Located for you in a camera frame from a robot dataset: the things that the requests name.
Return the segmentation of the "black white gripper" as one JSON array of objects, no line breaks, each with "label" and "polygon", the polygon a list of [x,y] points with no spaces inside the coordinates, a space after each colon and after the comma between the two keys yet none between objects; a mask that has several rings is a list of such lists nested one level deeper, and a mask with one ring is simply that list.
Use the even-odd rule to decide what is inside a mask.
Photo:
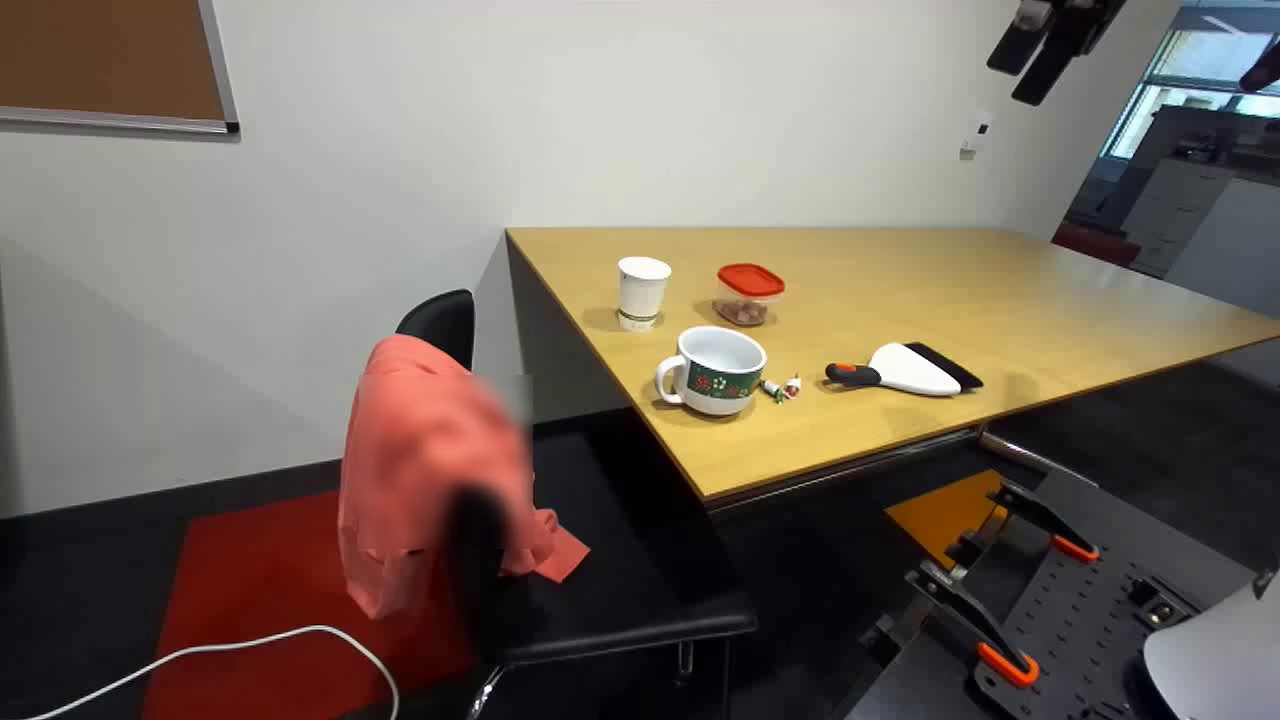
[{"label": "black white gripper", "polygon": [[988,51],[988,68],[1020,78],[1042,39],[1047,39],[1013,89],[1020,105],[1042,105],[1063,68],[1095,50],[1121,10],[1126,0],[1020,0],[1013,25]]}]

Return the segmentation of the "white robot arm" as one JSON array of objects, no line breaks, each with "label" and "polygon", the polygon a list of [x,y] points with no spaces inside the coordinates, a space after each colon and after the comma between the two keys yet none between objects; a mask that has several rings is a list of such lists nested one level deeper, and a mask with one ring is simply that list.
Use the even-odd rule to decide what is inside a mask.
[{"label": "white robot arm", "polygon": [[[1126,0],[1020,0],[988,68],[1042,105]],[[1203,613],[1142,644],[1143,677],[1176,720],[1280,720],[1280,578],[1258,574]]]}]

